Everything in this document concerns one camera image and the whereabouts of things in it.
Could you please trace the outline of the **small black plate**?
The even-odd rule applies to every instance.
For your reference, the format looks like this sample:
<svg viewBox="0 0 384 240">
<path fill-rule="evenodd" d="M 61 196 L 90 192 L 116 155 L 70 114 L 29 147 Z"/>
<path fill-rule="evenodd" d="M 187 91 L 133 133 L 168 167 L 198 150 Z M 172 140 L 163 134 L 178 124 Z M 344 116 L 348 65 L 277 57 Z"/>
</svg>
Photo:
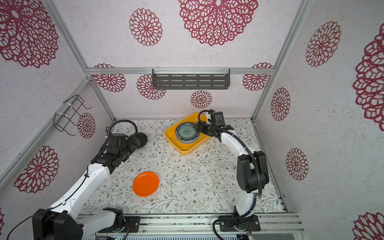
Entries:
<svg viewBox="0 0 384 240">
<path fill-rule="evenodd" d="M 147 144 L 148 137 L 144 133 L 137 133 L 129 136 L 128 140 L 129 140 L 129 147 L 131 149 L 133 148 L 140 149 Z"/>
</svg>

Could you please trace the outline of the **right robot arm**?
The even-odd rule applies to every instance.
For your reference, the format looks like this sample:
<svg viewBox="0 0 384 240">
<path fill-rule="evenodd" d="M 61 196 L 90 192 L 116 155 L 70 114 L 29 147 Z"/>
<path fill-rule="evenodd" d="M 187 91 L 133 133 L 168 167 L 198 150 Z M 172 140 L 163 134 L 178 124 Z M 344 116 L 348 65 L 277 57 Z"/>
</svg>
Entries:
<svg viewBox="0 0 384 240">
<path fill-rule="evenodd" d="M 201 111 L 196 129 L 198 133 L 217 138 L 237 158 L 236 178 L 242 192 L 235 213 L 243 218 L 250 216 L 254 213 L 257 198 L 263 195 L 263 189 L 270 181 L 265 153 L 248 147 L 234 128 L 225 123 L 222 112 Z"/>
</svg>

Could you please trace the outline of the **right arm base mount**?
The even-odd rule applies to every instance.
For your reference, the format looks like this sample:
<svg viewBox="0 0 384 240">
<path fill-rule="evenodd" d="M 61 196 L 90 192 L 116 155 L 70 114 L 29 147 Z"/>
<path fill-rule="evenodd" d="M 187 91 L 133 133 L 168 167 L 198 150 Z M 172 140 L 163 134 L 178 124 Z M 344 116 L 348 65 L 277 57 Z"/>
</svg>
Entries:
<svg viewBox="0 0 384 240">
<path fill-rule="evenodd" d="M 219 224 L 221 232 L 259 232 L 261 225 L 256 215 L 250 215 L 248 217 L 227 220 L 229 216 L 219 216 Z"/>
</svg>

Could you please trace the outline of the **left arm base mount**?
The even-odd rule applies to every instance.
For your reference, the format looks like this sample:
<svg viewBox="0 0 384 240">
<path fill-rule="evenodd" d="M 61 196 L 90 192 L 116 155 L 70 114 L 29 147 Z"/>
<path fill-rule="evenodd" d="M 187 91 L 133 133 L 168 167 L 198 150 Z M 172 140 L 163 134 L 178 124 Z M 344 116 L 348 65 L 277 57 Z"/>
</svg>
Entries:
<svg viewBox="0 0 384 240">
<path fill-rule="evenodd" d="M 121 223 L 116 222 L 112 227 L 98 231 L 98 233 L 137 233 L 139 231 L 141 217 L 123 217 Z"/>
</svg>

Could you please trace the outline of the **orange plate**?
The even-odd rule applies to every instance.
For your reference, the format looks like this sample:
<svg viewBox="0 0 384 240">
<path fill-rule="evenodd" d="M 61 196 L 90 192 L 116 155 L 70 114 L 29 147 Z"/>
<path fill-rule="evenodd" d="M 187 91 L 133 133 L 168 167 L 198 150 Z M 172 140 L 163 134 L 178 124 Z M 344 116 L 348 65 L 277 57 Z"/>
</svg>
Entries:
<svg viewBox="0 0 384 240">
<path fill-rule="evenodd" d="M 154 172 L 143 172 L 133 181 L 133 191 L 139 197 L 148 197 L 159 187 L 159 177 Z"/>
</svg>

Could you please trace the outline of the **teal patterned plate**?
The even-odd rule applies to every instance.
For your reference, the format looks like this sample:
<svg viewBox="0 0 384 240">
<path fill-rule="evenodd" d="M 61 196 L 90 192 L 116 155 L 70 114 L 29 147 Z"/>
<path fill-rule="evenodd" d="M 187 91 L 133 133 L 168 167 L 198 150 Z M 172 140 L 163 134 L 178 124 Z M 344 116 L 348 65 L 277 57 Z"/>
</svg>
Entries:
<svg viewBox="0 0 384 240">
<path fill-rule="evenodd" d="M 199 138 L 200 133 L 197 131 L 195 123 L 185 122 L 177 126 L 175 135 L 177 139 L 190 140 Z"/>
</svg>

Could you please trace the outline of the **green rim plate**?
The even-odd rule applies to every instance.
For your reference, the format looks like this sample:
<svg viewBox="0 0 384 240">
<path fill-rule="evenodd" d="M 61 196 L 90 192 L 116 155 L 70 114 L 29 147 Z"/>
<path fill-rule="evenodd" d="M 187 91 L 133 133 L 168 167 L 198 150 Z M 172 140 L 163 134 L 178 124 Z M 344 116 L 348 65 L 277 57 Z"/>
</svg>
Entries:
<svg viewBox="0 0 384 240">
<path fill-rule="evenodd" d="M 182 144 L 192 144 L 195 143 L 199 138 L 194 138 L 190 140 L 185 140 L 185 139 L 177 139 L 180 143 Z"/>
</svg>

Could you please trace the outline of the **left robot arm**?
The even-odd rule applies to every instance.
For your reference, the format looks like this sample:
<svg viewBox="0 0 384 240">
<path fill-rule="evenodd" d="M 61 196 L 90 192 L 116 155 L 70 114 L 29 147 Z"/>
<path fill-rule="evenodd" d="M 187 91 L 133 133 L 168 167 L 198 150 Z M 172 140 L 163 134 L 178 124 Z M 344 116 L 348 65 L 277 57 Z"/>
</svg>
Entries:
<svg viewBox="0 0 384 240">
<path fill-rule="evenodd" d="M 98 186 L 147 141 L 144 133 L 111 134 L 107 145 L 91 160 L 84 175 L 47 210 L 39 209 L 33 215 L 34 239 L 82 240 L 100 231 L 123 231 L 126 220 L 122 210 L 107 207 L 86 217 L 79 214 Z"/>
</svg>

